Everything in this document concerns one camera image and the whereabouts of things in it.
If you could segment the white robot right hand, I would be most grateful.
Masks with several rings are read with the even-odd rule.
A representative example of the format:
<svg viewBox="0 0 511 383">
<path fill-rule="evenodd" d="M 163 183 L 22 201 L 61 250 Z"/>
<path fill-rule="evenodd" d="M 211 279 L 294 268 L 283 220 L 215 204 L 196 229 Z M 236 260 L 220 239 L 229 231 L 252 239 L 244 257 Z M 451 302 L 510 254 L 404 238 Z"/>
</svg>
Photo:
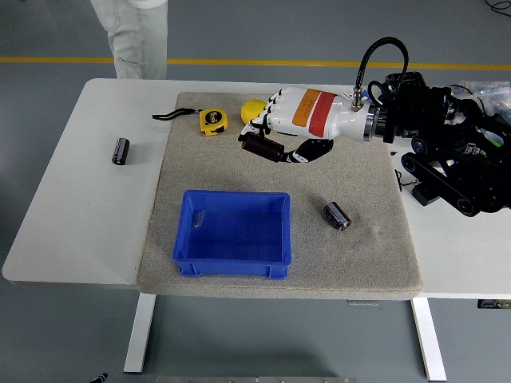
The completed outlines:
<svg viewBox="0 0 511 383">
<path fill-rule="evenodd" d="M 273 162 L 306 164 L 326 155 L 338 136 L 370 141 L 371 110 L 368 103 L 354 109 L 349 100 L 334 93 L 288 87 L 270 97 L 263 111 L 242 129 L 238 141 L 242 149 Z M 268 138 L 273 132 L 306 140 L 287 152 Z"/>
</svg>

